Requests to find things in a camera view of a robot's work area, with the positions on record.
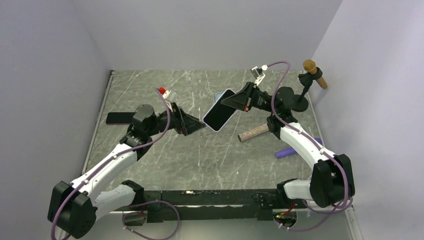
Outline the light blue phone case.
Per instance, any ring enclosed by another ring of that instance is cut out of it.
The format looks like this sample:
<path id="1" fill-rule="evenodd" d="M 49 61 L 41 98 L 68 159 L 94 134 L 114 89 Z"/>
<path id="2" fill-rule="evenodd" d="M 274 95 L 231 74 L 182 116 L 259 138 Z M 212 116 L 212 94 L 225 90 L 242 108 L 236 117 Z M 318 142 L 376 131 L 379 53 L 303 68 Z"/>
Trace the light blue phone case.
<path id="1" fill-rule="evenodd" d="M 218 92 L 218 93 L 216 93 L 215 94 L 215 101 L 217 102 L 219 99 L 220 99 L 220 97 L 223 95 L 223 93 L 222 92 Z"/>

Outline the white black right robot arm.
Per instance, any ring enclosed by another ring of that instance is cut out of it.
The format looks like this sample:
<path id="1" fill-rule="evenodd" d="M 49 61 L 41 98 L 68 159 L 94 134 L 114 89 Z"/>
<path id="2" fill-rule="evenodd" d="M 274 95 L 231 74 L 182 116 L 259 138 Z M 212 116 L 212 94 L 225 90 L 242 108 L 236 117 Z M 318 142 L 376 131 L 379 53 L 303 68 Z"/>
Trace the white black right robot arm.
<path id="1" fill-rule="evenodd" d="M 248 82 L 239 92 L 220 102 L 224 106 L 248 112 L 251 108 L 270 112 L 268 130 L 292 147 L 312 170 L 309 180 L 289 179 L 277 185 L 276 203 L 288 208 L 295 199 L 315 202 L 326 208 L 355 195 L 352 164 L 345 154 L 335 154 L 317 142 L 292 114 L 296 94 L 287 86 L 274 95 Z"/>

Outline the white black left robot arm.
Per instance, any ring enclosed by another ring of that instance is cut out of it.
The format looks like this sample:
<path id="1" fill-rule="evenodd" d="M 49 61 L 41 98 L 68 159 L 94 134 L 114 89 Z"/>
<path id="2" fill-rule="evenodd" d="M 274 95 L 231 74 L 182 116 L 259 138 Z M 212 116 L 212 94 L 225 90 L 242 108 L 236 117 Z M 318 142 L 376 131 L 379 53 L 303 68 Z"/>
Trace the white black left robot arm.
<path id="1" fill-rule="evenodd" d="M 126 135 L 114 149 L 91 170 L 71 183 L 60 181 L 51 194 L 47 219 L 52 223 L 53 240 L 79 239 L 96 220 L 115 209 L 127 206 L 139 209 L 145 202 L 144 188 L 126 180 L 117 188 L 104 188 L 123 170 L 140 160 L 156 143 L 152 136 L 163 137 L 168 130 L 188 136 L 205 127 L 198 118 L 185 113 L 172 102 L 165 111 L 155 114 L 149 104 L 138 106 Z"/>

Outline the black phone purple frame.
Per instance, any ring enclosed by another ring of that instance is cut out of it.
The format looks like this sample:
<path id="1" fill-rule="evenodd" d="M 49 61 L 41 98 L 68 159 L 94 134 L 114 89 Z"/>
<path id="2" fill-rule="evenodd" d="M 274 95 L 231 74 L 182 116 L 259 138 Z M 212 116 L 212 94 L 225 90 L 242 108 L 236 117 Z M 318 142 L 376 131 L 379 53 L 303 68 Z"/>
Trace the black phone purple frame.
<path id="1" fill-rule="evenodd" d="M 106 116 L 106 125 L 129 125 L 132 123 L 135 112 L 109 112 Z"/>

